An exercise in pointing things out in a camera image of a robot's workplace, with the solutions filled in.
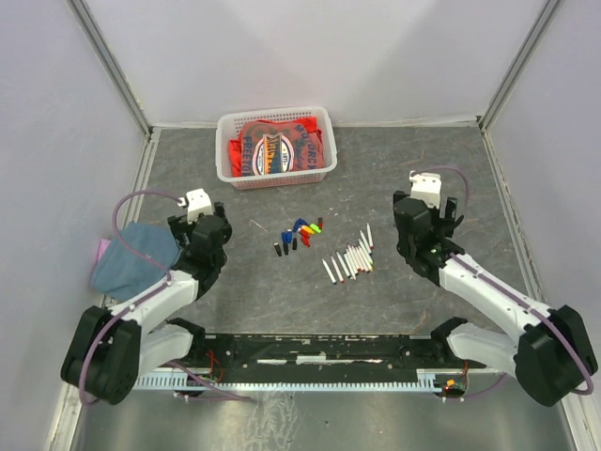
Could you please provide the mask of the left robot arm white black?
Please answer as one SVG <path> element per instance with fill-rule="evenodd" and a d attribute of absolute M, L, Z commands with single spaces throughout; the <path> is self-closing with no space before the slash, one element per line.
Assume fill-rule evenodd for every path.
<path fill-rule="evenodd" d="M 87 308 L 60 369 L 62 381 L 111 405 L 157 367 L 173 360 L 197 366 L 207 356 L 203 328 L 171 316 L 218 280 L 232 226 L 221 202 L 206 205 L 194 221 L 172 216 L 168 224 L 183 247 L 168 276 L 111 309 Z"/>

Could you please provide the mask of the white marker yellow cap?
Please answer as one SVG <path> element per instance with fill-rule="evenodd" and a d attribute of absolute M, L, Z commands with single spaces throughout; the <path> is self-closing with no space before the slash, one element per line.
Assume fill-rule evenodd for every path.
<path fill-rule="evenodd" d="M 359 245 L 362 248 L 362 252 L 363 252 L 367 262 L 369 263 L 370 266 L 373 266 L 373 264 L 374 264 L 373 259 L 371 258 L 371 255 L 367 249 L 367 246 L 363 242 L 363 240 L 359 240 Z"/>

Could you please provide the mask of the white marker green cap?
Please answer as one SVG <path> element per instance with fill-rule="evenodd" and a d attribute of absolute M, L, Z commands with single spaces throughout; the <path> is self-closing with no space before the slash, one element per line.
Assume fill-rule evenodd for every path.
<path fill-rule="evenodd" d="M 366 272 L 372 272 L 373 271 L 373 267 L 372 264 L 370 263 L 369 260 L 369 256 L 364 252 L 364 249 L 362 248 L 361 245 L 358 245 L 358 253 L 361 256 L 362 260 L 363 260 L 363 264 L 365 266 L 365 271 Z"/>

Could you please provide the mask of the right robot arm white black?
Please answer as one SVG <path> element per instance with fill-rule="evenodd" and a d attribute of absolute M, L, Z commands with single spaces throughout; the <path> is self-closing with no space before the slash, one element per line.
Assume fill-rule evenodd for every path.
<path fill-rule="evenodd" d="M 590 395 L 598 363 L 582 316 L 568 305 L 538 302 L 486 271 L 452 242 L 461 222 L 455 211 L 453 198 L 440 210 L 403 191 L 393 195 L 400 256 L 419 276 L 499 327 L 492 332 L 466 319 L 449 319 L 432 334 L 431 359 L 443 367 L 463 360 L 499 370 L 546 407 L 570 393 Z"/>

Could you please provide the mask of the white marker red eraser cap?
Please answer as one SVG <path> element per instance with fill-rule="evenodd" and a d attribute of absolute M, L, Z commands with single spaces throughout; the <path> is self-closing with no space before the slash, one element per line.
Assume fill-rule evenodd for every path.
<path fill-rule="evenodd" d="M 348 246 L 348 252 L 349 252 L 350 257 L 353 259 L 353 265 L 356 268 L 356 272 L 362 272 L 363 268 L 362 268 L 361 261 L 356 256 L 356 254 L 355 254 L 354 249 L 353 249 L 352 246 Z"/>

